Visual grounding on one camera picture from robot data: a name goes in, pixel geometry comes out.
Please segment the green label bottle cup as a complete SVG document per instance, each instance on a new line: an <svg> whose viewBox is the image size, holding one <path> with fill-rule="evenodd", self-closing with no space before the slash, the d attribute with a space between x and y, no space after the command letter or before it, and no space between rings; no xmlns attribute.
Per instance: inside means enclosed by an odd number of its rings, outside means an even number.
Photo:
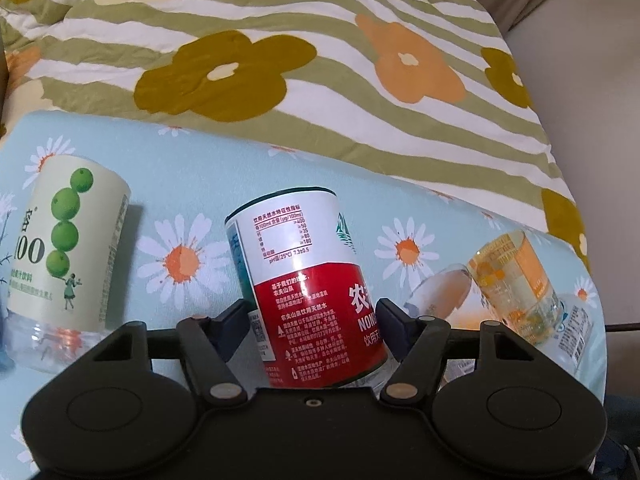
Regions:
<svg viewBox="0 0 640 480"><path fill-rule="evenodd" d="M104 335L130 188L89 159L42 168L18 225L3 344L21 366L57 373Z"/></svg>

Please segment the floral striped duvet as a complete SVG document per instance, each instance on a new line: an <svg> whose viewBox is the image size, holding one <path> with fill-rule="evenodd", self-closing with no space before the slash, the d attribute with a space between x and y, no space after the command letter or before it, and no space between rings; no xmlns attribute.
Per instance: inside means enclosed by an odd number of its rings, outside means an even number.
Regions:
<svg viewBox="0 0 640 480"><path fill-rule="evenodd" d="M1 130L35 110L332 157L564 240L582 217L477 0L1 0Z"/></svg>

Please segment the light blue daisy tablecloth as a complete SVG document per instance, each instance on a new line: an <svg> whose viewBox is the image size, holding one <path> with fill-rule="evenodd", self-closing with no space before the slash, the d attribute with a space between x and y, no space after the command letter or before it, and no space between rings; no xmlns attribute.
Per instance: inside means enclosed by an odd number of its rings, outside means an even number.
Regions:
<svg viewBox="0 0 640 480"><path fill-rule="evenodd" d="M320 185L340 205L333 229L361 266L372 298L406 301L427 276L462 264L514 221L434 186L381 176L332 158L150 122L32 113L1 150L4 252L46 256L22 243L32 191L63 155L93 160L130 186L111 295L110 325L167 327L219 313L239 297L224 219L255 197Z"/></svg>

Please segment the white blue label bottle cup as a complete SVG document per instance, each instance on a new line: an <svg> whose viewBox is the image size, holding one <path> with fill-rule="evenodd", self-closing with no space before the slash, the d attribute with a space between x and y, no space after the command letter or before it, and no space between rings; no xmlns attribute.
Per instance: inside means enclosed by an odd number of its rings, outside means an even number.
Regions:
<svg viewBox="0 0 640 480"><path fill-rule="evenodd" d="M538 349L568 374L575 376L593 326L594 309L577 296L559 296L562 315L552 335Z"/></svg>

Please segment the red label bottle cup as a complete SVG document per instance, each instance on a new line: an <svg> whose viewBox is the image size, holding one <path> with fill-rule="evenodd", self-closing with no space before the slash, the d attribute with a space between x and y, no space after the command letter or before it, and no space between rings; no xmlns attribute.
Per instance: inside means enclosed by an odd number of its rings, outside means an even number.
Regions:
<svg viewBox="0 0 640 480"><path fill-rule="evenodd" d="M286 188L224 220L248 318L276 388L349 385L387 361L336 194Z"/></svg>

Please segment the yellow orange bottle cup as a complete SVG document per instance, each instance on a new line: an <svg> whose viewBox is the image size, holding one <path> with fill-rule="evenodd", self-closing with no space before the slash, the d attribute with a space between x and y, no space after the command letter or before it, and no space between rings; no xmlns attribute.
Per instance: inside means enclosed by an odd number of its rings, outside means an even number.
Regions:
<svg viewBox="0 0 640 480"><path fill-rule="evenodd" d="M547 340L563 309L540 260L522 230L502 234L480 248L468 269L498 318L530 344Z"/></svg>

